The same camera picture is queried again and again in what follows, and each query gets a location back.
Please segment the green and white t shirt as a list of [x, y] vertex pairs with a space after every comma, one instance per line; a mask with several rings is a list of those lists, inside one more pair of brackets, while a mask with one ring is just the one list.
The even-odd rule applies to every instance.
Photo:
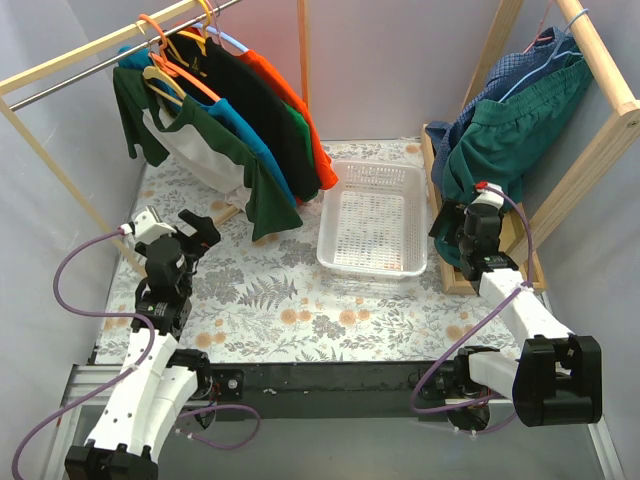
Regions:
[[116, 67], [112, 84], [129, 156], [157, 167], [175, 159], [201, 183], [225, 196], [253, 224], [252, 239], [303, 225], [264, 161], [195, 100], [169, 115], [140, 70]]

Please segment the blue t shirt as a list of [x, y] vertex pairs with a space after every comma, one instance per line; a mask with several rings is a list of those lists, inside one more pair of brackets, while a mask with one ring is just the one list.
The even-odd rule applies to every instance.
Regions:
[[[268, 147], [263, 143], [263, 141], [258, 137], [255, 131], [249, 126], [249, 124], [242, 119], [242, 117], [230, 106], [230, 104], [221, 99], [216, 102], [209, 102], [207, 104], [203, 104], [196, 100], [193, 95], [199, 91], [197, 87], [195, 87], [191, 82], [184, 79], [182, 81], [183, 89], [186, 92], [186, 98], [191, 98], [196, 101], [196, 103], [203, 107], [206, 112], [210, 113], [214, 118], [224, 124], [229, 130], [235, 133], [243, 142], [245, 142], [251, 150], [256, 153], [267, 165], [269, 171], [272, 173], [274, 178], [277, 180], [278, 184], [285, 192], [289, 200], [293, 201], [296, 206], [296, 200], [289, 190], [286, 181], [282, 175], [280, 168], [278, 167], [275, 158], [269, 151]], [[161, 105], [166, 110], [166, 112], [174, 116], [178, 113], [180, 107], [169, 102], [164, 97], [158, 95], [161, 99]]]

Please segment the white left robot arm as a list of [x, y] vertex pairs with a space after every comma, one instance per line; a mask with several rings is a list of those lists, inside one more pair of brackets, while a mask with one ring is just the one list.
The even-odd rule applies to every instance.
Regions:
[[186, 235], [162, 222], [152, 207], [121, 226], [144, 257], [145, 277], [135, 290], [127, 357], [120, 374], [105, 384], [110, 396], [81, 446], [69, 449], [64, 466], [71, 479], [155, 479], [161, 448], [182, 407], [212, 390], [206, 353], [181, 349], [191, 311], [197, 264], [220, 239], [213, 220], [184, 209]]

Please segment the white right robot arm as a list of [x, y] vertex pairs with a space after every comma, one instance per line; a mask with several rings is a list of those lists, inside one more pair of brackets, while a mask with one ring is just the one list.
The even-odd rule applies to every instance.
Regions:
[[489, 320], [500, 318], [518, 341], [520, 356], [508, 359], [492, 347], [457, 341], [454, 389], [475, 397], [484, 389], [512, 401], [528, 427], [595, 424], [602, 416], [602, 351], [596, 339], [577, 335], [536, 298], [532, 283], [500, 249], [500, 203], [476, 199], [468, 206], [443, 204], [430, 231], [458, 248], [460, 270], [479, 297], [491, 303]]

